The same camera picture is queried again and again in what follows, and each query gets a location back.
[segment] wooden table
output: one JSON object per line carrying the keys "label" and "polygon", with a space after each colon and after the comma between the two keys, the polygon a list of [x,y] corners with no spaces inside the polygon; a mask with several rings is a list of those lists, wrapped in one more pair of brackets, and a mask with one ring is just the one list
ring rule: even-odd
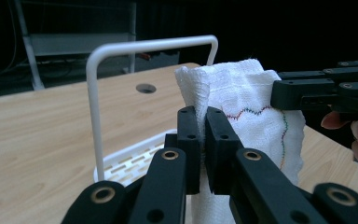
{"label": "wooden table", "polygon": [[[100,79],[104,155],[176,128],[185,106],[177,67]],[[157,91],[140,93],[141,83]],[[358,192],[351,151],[308,127],[305,133],[299,186],[335,182]],[[94,167],[86,83],[0,97],[0,223],[60,223],[93,183]]]}

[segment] white wire handle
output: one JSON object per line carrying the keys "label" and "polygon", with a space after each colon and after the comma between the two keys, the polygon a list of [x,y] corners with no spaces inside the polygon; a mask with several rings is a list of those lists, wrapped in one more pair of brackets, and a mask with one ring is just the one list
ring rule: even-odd
{"label": "white wire handle", "polygon": [[217,38],[214,35],[201,35],[157,40],[144,40],[127,43],[105,44],[95,49],[86,64],[87,85],[89,89],[89,110],[91,113],[92,134],[94,139],[95,160],[98,181],[104,180],[103,140],[101,135],[100,107],[98,103],[97,69],[106,58],[118,55],[150,52],[163,49],[179,49],[211,44],[207,65],[212,65],[217,52]]}

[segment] colored thread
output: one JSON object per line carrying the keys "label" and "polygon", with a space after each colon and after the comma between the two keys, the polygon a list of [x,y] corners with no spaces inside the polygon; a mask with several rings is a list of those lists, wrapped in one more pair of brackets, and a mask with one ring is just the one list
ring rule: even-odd
{"label": "colored thread", "polygon": [[[250,113],[250,114],[254,114],[256,116],[261,115],[266,109],[273,109],[273,110],[277,110],[275,108],[273,108],[271,105],[265,105],[263,108],[261,108],[258,111],[255,111],[249,107],[245,107],[244,109],[242,109],[237,115],[226,115],[228,119],[234,119],[234,120],[238,120],[241,115],[243,113]],[[284,130],[282,132],[281,135],[281,145],[282,145],[282,160],[281,160],[281,164],[280,164],[280,169],[283,168],[284,166],[284,162],[285,162],[285,155],[286,155],[286,146],[284,144],[284,137],[286,136],[287,130],[289,129],[289,124],[287,123],[287,119],[286,119],[286,115],[284,114],[283,111],[279,110],[282,113],[282,121],[284,124]]]}

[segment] white cloth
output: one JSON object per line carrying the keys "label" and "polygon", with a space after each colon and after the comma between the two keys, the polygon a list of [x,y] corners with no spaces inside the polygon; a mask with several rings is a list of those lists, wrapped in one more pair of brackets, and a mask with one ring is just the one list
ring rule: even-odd
{"label": "white cloth", "polygon": [[[175,71],[186,106],[196,108],[200,136],[204,136],[208,106],[225,112],[244,147],[266,153],[293,184],[303,161],[301,147],[305,119],[301,111],[281,111],[270,106],[275,71],[264,71],[258,60],[218,63]],[[213,195],[202,167],[200,194],[192,196],[195,224],[234,223],[228,196]]]}

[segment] white towel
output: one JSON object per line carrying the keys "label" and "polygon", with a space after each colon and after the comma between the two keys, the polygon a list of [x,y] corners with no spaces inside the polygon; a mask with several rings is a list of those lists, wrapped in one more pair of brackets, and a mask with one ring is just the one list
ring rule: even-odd
{"label": "white towel", "polygon": [[[305,119],[301,111],[281,111],[270,106],[275,71],[264,71],[258,60],[218,63],[175,71],[186,106],[196,108],[200,136],[204,136],[208,106],[227,115],[244,147],[266,153],[296,185],[303,161],[301,147]],[[234,223],[228,196],[213,195],[204,167],[201,168],[200,194],[192,196],[195,224]]]}

